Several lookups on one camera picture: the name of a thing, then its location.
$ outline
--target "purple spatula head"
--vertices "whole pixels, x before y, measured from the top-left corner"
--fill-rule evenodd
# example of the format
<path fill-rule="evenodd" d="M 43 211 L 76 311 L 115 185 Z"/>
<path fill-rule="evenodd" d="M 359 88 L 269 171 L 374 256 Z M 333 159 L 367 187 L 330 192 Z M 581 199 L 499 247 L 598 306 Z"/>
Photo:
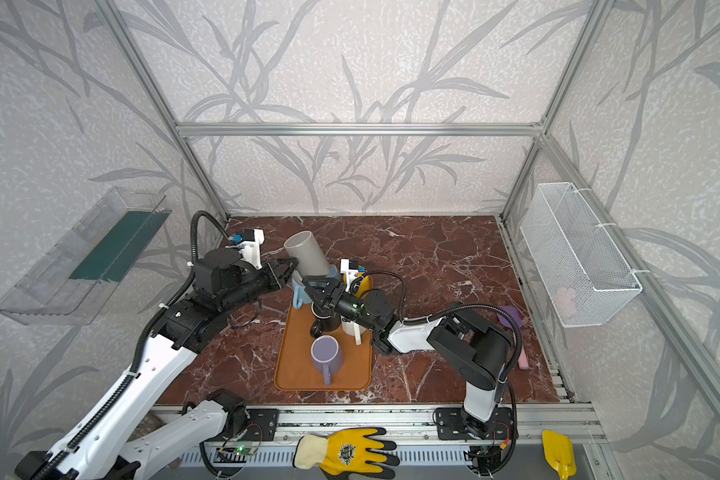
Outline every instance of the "purple spatula head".
<path fill-rule="evenodd" d="M 523 326 L 523 317 L 520 316 L 520 312 L 517 308 L 513 306 L 500 306 L 500 309 L 502 309 L 504 312 L 507 312 L 510 314 L 510 316 L 514 319 L 515 322 L 518 323 L 519 326 Z M 506 326 L 507 328 L 512 328 L 512 325 L 509 324 L 507 319 L 502 317 L 501 315 L 497 315 L 499 317 L 499 321 L 501 322 L 501 325 Z"/>

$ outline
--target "wallpaper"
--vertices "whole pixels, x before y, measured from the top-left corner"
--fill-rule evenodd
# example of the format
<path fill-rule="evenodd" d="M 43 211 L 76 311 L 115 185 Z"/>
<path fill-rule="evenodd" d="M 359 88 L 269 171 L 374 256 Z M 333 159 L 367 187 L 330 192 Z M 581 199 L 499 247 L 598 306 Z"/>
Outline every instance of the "wallpaper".
<path fill-rule="evenodd" d="M 113 186 L 173 213 L 88 326 L 0 314 L 0 480 L 45 449 L 127 368 L 136 336 L 185 278 L 198 183 L 88 2 L 0 0 L 0 297 Z M 201 236 L 201 251 L 216 239 Z"/>
<path fill-rule="evenodd" d="M 542 153 L 507 220 L 566 386 L 595 405 L 625 478 L 720 480 L 720 422 L 639 298 L 602 326 L 561 326 L 520 232 L 536 185 L 557 181 Z"/>
<path fill-rule="evenodd" d="M 192 146 L 228 211 L 496 213 L 530 139 L 208 137 Z M 400 152 L 392 162 L 389 150 Z"/>
<path fill-rule="evenodd" d="M 583 0 L 117 0 L 180 121 L 538 121 Z"/>
<path fill-rule="evenodd" d="M 720 2 L 612 12 L 552 131 L 720 364 Z"/>

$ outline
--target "orange tray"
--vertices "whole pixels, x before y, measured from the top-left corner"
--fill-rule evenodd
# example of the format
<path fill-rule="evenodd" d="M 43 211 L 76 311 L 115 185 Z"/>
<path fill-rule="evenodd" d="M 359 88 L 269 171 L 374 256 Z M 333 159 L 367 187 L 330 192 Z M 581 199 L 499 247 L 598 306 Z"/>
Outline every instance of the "orange tray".
<path fill-rule="evenodd" d="M 327 386 L 320 373 L 312 364 L 309 349 L 315 341 L 309 335 L 309 327 L 315 321 L 311 305 L 300 309 L 288 309 L 286 331 L 282 336 L 280 357 L 275 371 L 275 386 L 281 390 L 363 390 L 371 384 L 371 332 L 366 330 L 362 343 L 355 345 L 355 337 L 347 335 L 339 327 L 326 335 L 334 337 L 344 353 L 342 368 Z"/>

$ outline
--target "glove cuff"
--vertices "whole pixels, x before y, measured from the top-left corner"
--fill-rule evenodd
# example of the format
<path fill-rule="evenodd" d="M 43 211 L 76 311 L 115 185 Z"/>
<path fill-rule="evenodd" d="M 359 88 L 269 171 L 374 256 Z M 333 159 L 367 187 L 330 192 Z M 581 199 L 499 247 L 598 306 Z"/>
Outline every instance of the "glove cuff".
<path fill-rule="evenodd" d="M 328 439 L 314 435 L 305 435 L 298 441 L 296 455 L 293 457 L 293 466 L 309 470 L 318 463 L 322 463 L 328 454 Z"/>

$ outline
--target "black mounting plate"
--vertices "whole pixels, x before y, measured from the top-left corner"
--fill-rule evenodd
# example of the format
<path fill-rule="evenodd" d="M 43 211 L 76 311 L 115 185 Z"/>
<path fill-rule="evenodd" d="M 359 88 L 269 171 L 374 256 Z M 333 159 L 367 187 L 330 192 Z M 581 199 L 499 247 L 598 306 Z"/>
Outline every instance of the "black mounting plate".
<path fill-rule="evenodd" d="M 261 427 L 259 429 L 251 426 L 246 431 L 246 434 L 240 438 L 240 440 L 247 440 L 251 442 L 271 442 L 275 439 L 275 430 L 277 430 L 277 408 L 248 408 L 248 415 L 250 415 L 250 423 Z"/>
<path fill-rule="evenodd" d="M 467 426 L 461 419 L 461 407 L 436 408 L 434 420 L 438 428 L 438 438 L 441 440 L 475 440 L 475 437 L 467 432 Z M 494 410 L 493 421 L 497 440 L 504 440 L 507 437 L 507 429 L 501 423 L 510 426 L 512 440 L 518 437 L 518 430 L 512 425 L 512 408 L 497 407 Z"/>

